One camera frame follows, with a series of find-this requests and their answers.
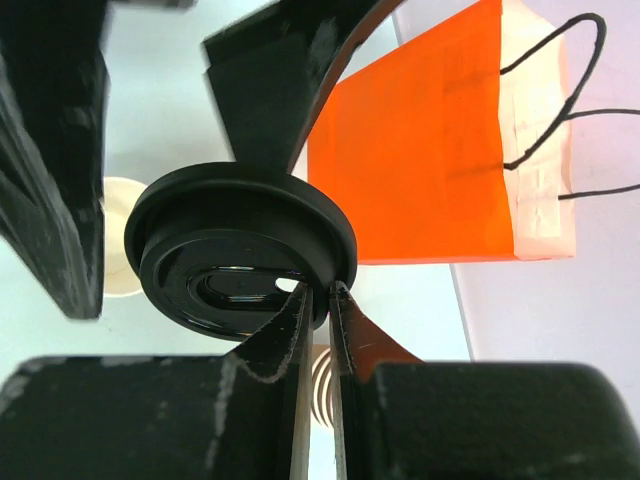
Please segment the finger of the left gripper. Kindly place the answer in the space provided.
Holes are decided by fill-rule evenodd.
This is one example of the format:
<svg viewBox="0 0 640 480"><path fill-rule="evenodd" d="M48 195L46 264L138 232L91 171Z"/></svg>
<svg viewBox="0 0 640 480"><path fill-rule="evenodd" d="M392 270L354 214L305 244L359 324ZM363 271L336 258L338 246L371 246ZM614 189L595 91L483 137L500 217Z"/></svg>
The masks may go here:
<svg viewBox="0 0 640 480"><path fill-rule="evenodd" d="M206 38L236 162L289 173L354 52L396 1L276 1Z"/></svg>
<svg viewBox="0 0 640 480"><path fill-rule="evenodd" d="M70 319L103 303L105 1L1 4L1 235Z"/></svg>

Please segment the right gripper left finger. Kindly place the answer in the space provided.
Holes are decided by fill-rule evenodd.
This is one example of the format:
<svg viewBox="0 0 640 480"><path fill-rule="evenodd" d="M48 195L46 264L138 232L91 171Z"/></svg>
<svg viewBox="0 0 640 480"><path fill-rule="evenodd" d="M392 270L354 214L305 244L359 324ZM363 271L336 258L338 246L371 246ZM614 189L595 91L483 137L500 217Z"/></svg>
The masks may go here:
<svg viewBox="0 0 640 480"><path fill-rule="evenodd" d="M229 479L306 479L310 449L313 292L298 285L283 308L232 351Z"/></svg>

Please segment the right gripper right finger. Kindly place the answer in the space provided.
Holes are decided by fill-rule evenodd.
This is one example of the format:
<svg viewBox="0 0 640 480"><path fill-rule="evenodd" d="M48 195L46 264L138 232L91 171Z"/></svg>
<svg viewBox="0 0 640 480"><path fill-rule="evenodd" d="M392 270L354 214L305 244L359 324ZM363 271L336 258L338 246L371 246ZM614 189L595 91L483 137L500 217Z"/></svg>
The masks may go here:
<svg viewBox="0 0 640 480"><path fill-rule="evenodd" d="M363 313L341 281L330 287L329 314L337 475L373 479L376 455L386 440L380 419L384 395L375 386L376 369L423 361Z"/></svg>

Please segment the single black cup lid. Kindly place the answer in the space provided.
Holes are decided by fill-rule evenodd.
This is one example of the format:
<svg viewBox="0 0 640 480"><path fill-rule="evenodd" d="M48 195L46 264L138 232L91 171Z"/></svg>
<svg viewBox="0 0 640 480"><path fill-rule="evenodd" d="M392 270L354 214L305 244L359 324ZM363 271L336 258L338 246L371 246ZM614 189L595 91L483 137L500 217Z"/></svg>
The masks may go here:
<svg viewBox="0 0 640 480"><path fill-rule="evenodd" d="M331 285L352 286L354 230L320 190L287 173L238 163L184 167L140 195L124 245L144 294L164 316L202 335L241 340L289 299L280 279L310 288L312 325Z"/></svg>

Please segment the single brown paper cup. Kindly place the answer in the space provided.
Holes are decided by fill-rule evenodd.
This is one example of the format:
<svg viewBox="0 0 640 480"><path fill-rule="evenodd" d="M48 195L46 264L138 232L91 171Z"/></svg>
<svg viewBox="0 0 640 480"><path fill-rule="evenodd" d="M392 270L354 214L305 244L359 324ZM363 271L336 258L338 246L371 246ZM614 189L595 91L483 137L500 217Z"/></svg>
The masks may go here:
<svg viewBox="0 0 640 480"><path fill-rule="evenodd" d="M104 296L128 297L142 291L125 249L125 229L134 206L146 185L123 177L105 177L102 202L104 229Z"/></svg>

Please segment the orange paper bag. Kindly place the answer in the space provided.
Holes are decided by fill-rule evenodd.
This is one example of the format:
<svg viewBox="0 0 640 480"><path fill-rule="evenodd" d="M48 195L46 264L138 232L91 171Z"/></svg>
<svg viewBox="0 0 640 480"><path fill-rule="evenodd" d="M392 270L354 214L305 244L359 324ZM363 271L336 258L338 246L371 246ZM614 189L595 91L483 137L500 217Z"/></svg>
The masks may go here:
<svg viewBox="0 0 640 480"><path fill-rule="evenodd" d="M363 265L537 261L576 253L567 32L522 1L411 1L399 46L341 81L308 178L351 221Z"/></svg>

